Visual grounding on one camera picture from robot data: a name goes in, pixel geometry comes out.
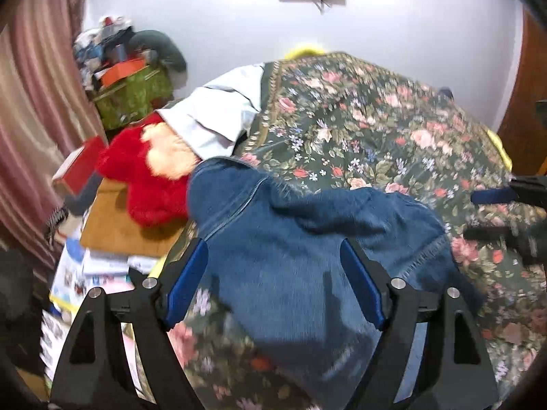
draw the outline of white garment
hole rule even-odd
[[[261,111],[263,73],[263,64],[233,69],[158,113],[202,160],[229,157]]]

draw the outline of striped curtain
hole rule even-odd
[[[21,0],[0,33],[0,222],[46,277],[59,248],[43,225],[61,204],[51,176],[81,143],[105,132],[72,56],[84,0]]]

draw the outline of stuffed animal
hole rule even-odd
[[[187,217],[189,174],[199,158],[154,112],[118,134],[99,157],[97,171],[128,184],[128,213],[148,227]]]

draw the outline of blue denim garment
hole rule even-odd
[[[452,259],[444,227],[425,205],[375,189],[302,195],[227,158],[192,174],[188,209],[209,247],[202,287],[213,289],[259,352],[324,410],[343,408],[380,332],[368,323],[340,265],[340,243],[414,288],[480,298]],[[414,387],[427,324],[419,324],[398,399]]]

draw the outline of white wall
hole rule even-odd
[[[433,86],[497,129],[518,68],[517,0],[88,0],[85,28],[124,14],[165,32],[188,61],[189,94],[234,67],[282,58],[300,42],[346,51]]]

